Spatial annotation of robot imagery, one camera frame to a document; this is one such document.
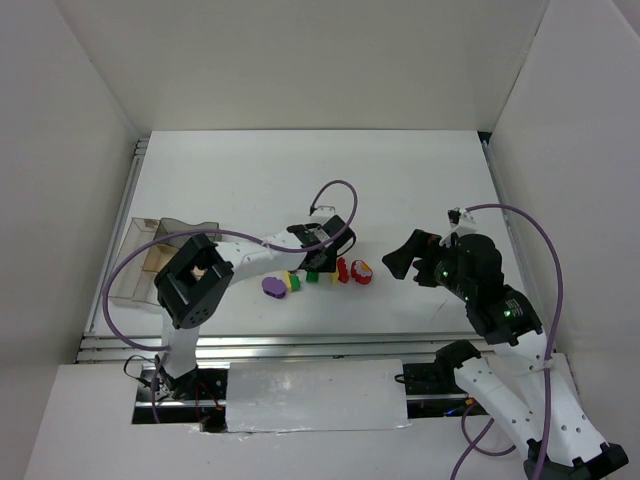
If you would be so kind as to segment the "green two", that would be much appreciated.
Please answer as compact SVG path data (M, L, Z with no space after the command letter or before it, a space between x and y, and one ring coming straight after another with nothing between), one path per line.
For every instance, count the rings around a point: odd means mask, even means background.
M316 271L307 271L306 272L306 282L307 283L317 283L319 281L319 273Z

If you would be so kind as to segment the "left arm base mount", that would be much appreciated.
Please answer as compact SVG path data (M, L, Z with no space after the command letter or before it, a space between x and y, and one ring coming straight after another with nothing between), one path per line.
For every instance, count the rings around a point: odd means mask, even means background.
M132 355L123 373L137 383L133 425L193 424L207 433L227 430L227 368L198 369L175 385L157 373L153 386L155 361Z

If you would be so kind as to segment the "small green lego brick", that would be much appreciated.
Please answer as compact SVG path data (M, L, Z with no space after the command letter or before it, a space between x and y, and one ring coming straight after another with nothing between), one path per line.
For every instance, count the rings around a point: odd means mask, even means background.
M291 291L292 292L296 292L296 291L299 291L301 289L300 279L299 279L299 277L297 275L291 274L289 276L289 281L290 281L290 286L291 286Z

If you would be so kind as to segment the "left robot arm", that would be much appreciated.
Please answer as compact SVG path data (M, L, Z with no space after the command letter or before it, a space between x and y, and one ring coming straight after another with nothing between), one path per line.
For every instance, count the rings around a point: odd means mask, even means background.
M163 309L159 377L174 399L186 399L199 384L196 345L200 326L236 283L280 271L332 273L355 232L334 215L321 223L297 224L258 242L215 242L191 237L154 280Z

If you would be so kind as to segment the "long yellow lego plate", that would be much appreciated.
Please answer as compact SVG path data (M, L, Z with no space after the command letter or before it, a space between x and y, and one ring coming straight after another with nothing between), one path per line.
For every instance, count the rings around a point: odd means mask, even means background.
M291 283L291 274L289 271L284 272L284 283L285 283L287 292L291 293L293 291L293 287Z

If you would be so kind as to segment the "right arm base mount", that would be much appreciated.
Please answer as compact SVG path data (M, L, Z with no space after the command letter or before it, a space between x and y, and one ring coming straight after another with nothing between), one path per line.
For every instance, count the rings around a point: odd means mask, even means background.
M469 406L469 395L457 386L454 368L480 358L468 340L458 340L435 353L430 363L405 363L394 376L404 386L409 419L460 417Z

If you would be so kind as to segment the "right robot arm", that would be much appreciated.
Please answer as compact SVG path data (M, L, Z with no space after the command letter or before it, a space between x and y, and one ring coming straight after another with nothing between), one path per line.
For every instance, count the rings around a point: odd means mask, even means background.
M502 255L489 237L471 233L443 242L416 230L382 262L396 279L415 268L418 285L444 287L464 302L467 319L519 390L505 385L468 341L438 350L435 363L509 436L528 478L602 479L628 464L623 447L605 440L546 358L542 323L527 297L505 283Z

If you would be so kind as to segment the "purple rounded lego block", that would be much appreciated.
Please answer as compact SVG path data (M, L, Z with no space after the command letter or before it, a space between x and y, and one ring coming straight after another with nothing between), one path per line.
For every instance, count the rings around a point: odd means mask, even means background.
M283 280L269 276L261 282L263 293L276 299L282 299L287 295L287 287Z

